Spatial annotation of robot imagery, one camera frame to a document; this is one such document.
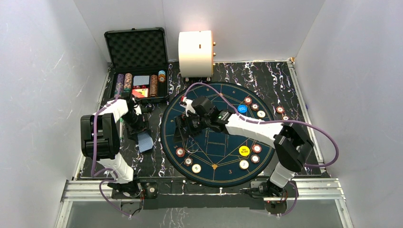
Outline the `clear dealer button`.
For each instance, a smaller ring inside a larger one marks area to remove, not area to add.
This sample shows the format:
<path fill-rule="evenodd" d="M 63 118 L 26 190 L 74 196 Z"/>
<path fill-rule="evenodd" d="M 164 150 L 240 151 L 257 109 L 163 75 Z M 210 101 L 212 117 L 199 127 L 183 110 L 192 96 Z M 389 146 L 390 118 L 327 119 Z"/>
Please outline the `clear dealer button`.
<path fill-rule="evenodd" d="M 186 143 L 186 151 L 190 154 L 196 153 L 199 151 L 200 147 L 195 141 L 188 141 Z"/>

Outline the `red chips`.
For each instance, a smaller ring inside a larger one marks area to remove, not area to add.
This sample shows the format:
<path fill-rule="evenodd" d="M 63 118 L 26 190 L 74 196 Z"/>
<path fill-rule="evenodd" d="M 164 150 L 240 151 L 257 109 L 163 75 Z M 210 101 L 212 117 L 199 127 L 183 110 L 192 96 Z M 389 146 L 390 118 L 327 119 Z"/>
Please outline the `red chips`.
<path fill-rule="evenodd" d="M 245 97 L 245 98 L 244 98 L 244 104 L 246 104 L 246 105 L 251 105 L 251 104 L 252 104 L 252 99 L 251 99 L 251 97 Z"/>
<path fill-rule="evenodd" d="M 184 148 L 182 148 L 182 147 L 177 148 L 176 151 L 175 151 L 175 154 L 176 154 L 177 157 L 183 157 L 185 155 Z"/>
<path fill-rule="evenodd" d="M 262 147 L 258 144 L 253 145 L 251 149 L 254 153 L 260 153 L 262 151 Z"/>

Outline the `blue playing card deck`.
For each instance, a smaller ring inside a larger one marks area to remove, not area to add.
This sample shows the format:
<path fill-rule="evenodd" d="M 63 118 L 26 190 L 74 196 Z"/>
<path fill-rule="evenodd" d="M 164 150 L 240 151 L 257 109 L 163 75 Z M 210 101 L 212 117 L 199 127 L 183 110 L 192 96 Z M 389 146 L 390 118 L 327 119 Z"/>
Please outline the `blue playing card deck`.
<path fill-rule="evenodd" d="M 137 139 L 140 153 L 148 152 L 154 148 L 154 142 L 149 131 L 139 133 Z"/>

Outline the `brown chips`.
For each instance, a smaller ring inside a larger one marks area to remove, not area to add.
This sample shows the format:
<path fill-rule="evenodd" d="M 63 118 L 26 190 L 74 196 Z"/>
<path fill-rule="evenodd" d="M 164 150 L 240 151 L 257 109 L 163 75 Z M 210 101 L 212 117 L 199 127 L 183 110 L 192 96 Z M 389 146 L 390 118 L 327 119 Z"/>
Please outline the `brown chips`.
<path fill-rule="evenodd" d="M 251 107 L 251 110 L 253 110 L 253 111 L 258 111 L 259 110 L 259 105 L 258 104 L 253 103 L 253 104 L 250 105 L 250 107 Z"/>
<path fill-rule="evenodd" d="M 187 157 L 187 158 L 185 158 L 184 159 L 184 165 L 185 166 L 192 166 L 192 164 L 193 164 L 193 159 L 191 158 L 191 157 Z"/>
<path fill-rule="evenodd" d="M 258 156 L 257 154 L 253 154 L 253 155 L 250 157 L 250 160 L 251 160 L 252 163 L 259 163 L 260 158 L 259 158 L 259 156 Z"/>

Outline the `yellow chips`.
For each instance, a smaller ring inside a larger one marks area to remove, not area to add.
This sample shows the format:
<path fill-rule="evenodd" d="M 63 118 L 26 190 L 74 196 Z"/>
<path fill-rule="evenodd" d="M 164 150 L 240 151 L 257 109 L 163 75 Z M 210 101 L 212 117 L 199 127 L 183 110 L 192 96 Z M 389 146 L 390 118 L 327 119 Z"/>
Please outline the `yellow chips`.
<path fill-rule="evenodd" d="M 201 165 L 199 165 L 199 164 L 193 164 L 192 165 L 192 172 L 193 173 L 200 173 L 201 170 L 202 170 Z"/>
<path fill-rule="evenodd" d="M 257 116 L 260 119 L 265 118 L 266 117 L 266 112 L 264 112 L 262 110 L 259 110 L 259 111 L 257 111 Z"/>
<path fill-rule="evenodd" d="M 240 167 L 242 170 L 247 170 L 247 169 L 249 168 L 249 162 L 248 162 L 247 160 L 241 160 L 241 161 L 239 162 L 239 167 Z"/>

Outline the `blue small blind button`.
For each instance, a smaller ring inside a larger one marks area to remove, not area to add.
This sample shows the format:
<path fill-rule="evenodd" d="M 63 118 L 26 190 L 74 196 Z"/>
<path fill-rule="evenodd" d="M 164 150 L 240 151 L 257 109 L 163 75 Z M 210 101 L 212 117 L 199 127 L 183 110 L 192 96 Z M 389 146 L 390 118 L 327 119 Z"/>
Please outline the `blue small blind button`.
<path fill-rule="evenodd" d="M 237 111 L 241 114 L 245 114 L 248 111 L 248 107 L 246 105 L 238 105 Z"/>

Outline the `yellow big blind button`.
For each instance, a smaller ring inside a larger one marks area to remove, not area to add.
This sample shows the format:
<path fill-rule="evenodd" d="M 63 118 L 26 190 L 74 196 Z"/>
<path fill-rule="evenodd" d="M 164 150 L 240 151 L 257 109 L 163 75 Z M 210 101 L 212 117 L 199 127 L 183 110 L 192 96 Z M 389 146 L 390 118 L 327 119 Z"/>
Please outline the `yellow big blind button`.
<path fill-rule="evenodd" d="M 240 154 L 241 156 L 243 156 L 243 157 L 249 156 L 249 154 L 250 154 L 250 148 L 249 148 L 248 146 L 245 146 L 245 145 L 241 146 L 241 147 L 239 148 L 239 154 Z"/>

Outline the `red poker chip stack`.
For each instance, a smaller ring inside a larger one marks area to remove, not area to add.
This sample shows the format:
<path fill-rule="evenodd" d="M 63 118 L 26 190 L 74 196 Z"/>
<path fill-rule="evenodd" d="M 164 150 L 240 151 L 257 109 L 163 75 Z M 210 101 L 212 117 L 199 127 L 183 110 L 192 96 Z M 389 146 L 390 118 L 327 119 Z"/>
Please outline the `red poker chip stack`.
<path fill-rule="evenodd" d="M 284 109 L 284 107 L 282 107 L 282 106 L 278 106 L 278 107 L 276 107 L 276 112 L 277 112 L 278 114 L 284 114 L 285 109 Z"/>

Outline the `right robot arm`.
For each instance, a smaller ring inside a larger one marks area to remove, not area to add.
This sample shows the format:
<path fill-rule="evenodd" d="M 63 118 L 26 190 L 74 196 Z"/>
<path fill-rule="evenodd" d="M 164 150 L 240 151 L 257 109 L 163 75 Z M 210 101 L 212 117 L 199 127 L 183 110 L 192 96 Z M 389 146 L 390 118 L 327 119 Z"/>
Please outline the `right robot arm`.
<path fill-rule="evenodd" d="M 175 137 L 182 141 L 201 134 L 204 129 L 227 135 L 243 136 L 275 149 L 278 163 L 266 183 L 251 187 L 245 193 L 254 198 L 279 197 L 295 174 L 302 171 L 314 143 L 303 130 L 303 122 L 277 123 L 247 117 L 233 110 L 219 110 L 208 98 L 182 97 L 184 114 L 175 118 Z"/>

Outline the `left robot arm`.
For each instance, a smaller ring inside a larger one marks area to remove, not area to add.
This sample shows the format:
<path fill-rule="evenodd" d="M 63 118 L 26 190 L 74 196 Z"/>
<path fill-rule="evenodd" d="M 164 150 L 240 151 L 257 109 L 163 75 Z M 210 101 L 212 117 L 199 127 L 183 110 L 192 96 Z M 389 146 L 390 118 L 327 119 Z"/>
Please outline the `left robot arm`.
<path fill-rule="evenodd" d="M 141 104 L 129 93 L 116 95 L 96 113 L 80 119 L 82 154 L 92 159 L 91 176 L 96 177 L 96 165 L 103 165 L 112 175 L 108 186 L 125 197 L 137 198 L 142 185 L 120 153 L 120 135 L 117 123 L 123 119 L 129 139 L 139 143 L 148 133 L 149 122 Z"/>

